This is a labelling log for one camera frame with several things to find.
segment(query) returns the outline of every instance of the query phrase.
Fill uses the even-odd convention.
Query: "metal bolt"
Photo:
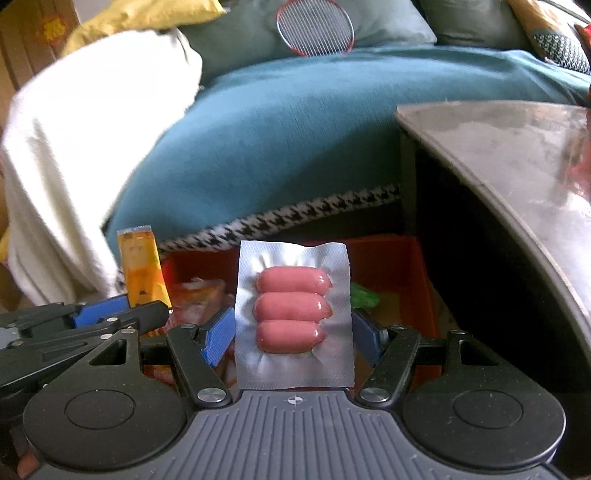
[[[226,398],[226,392],[221,388],[204,388],[199,390],[197,398],[207,403],[218,403]]]
[[[359,394],[366,402],[369,403],[382,403],[390,398],[390,394],[383,388],[369,387],[364,388]]]

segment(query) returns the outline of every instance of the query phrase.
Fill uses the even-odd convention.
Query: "sausage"
[[[319,322],[330,317],[332,309],[317,293],[269,291],[257,298],[254,315],[259,322],[274,319]]]
[[[313,267],[279,265],[263,270],[256,278],[259,293],[268,291],[306,291],[324,296],[332,287],[329,276]]]
[[[267,320],[256,328],[256,345],[267,353],[305,353],[326,338],[320,325],[297,320]]]

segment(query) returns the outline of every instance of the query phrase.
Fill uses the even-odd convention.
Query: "patterned pillow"
[[[575,24],[591,18],[571,0],[508,0],[536,53],[575,72],[591,73]]]

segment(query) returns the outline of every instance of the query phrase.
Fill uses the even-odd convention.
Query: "racket strings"
[[[328,0],[291,0],[279,10],[277,28],[289,48],[308,57],[343,53],[353,45],[347,13]]]

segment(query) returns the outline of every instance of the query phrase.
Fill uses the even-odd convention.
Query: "teal blanket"
[[[105,227],[151,225],[166,249],[217,249],[398,199],[397,105],[533,100],[587,105],[591,77],[524,51],[359,48],[219,77],[129,181]]]

